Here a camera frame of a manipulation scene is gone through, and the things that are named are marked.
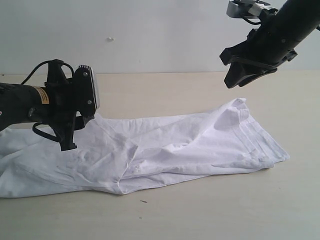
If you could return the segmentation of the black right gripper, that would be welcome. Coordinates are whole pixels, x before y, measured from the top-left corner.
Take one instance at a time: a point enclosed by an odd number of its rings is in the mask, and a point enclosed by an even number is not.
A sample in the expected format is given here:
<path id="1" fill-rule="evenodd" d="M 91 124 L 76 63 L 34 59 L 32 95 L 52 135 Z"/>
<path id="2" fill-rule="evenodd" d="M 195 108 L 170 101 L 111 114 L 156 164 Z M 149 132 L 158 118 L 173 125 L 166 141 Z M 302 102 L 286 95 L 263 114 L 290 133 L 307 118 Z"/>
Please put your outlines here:
<path id="1" fill-rule="evenodd" d="M 298 53 L 299 17 L 295 14 L 261 14 L 260 27 L 252 29 L 245 42 L 225 48 L 219 55 L 229 70 L 224 83 L 227 88 L 244 87 L 263 76 L 273 74 L 276 67 L 290 62 Z M 250 61 L 272 66 L 265 69 L 249 65 Z"/>

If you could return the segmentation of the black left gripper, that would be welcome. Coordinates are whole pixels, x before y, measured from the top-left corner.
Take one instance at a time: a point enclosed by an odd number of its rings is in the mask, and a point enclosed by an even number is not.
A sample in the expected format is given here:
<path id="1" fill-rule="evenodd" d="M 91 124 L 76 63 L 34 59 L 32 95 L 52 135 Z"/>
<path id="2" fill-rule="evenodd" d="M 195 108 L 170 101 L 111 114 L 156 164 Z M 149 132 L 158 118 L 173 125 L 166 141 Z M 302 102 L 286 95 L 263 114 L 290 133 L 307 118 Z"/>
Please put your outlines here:
<path id="1" fill-rule="evenodd" d="M 82 116 L 75 105 L 75 71 L 68 63 L 60 60 L 46 60 L 39 63 L 29 74 L 31 77 L 43 65 L 48 66 L 44 87 L 29 87 L 29 121 L 32 131 L 41 133 L 40 125 L 48 125 L 59 134 L 61 151 L 77 148 L 74 143 L 74 131 L 82 130 L 95 115 Z"/>

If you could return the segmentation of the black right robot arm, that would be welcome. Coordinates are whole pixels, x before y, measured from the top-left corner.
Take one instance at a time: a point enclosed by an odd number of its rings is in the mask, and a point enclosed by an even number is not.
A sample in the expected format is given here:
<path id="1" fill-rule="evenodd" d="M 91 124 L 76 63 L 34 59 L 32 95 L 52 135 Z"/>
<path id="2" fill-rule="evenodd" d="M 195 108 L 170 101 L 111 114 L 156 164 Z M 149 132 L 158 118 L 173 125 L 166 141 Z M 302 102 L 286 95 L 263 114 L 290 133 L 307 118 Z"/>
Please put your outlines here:
<path id="1" fill-rule="evenodd" d="M 245 41 L 219 56 L 229 66 L 224 79 L 229 89 L 275 73 L 297 56 L 295 47 L 320 28 L 318 0 L 287 0 L 279 9 L 263 0 L 230 0 L 226 14 L 256 26 Z"/>

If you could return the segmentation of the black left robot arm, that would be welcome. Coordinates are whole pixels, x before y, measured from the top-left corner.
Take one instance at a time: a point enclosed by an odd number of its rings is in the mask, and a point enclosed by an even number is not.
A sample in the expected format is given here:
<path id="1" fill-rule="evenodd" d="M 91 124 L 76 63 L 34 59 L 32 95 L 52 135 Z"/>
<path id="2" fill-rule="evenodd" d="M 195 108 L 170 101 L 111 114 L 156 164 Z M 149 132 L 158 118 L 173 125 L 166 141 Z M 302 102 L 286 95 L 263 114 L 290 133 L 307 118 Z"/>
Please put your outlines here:
<path id="1" fill-rule="evenodd" d="M 44 85 L 27 85 L 43 65 L 48 66 Z M 73 69 L 60 59 L 46 60 L 22 83 L 0 84 L 0 129 L 32 123 L 35 134 L 59 143 L 62 151 L 77 148 L 74 132 L 94 119 L 99 107 L 98 83 L 88 65 Z"/>

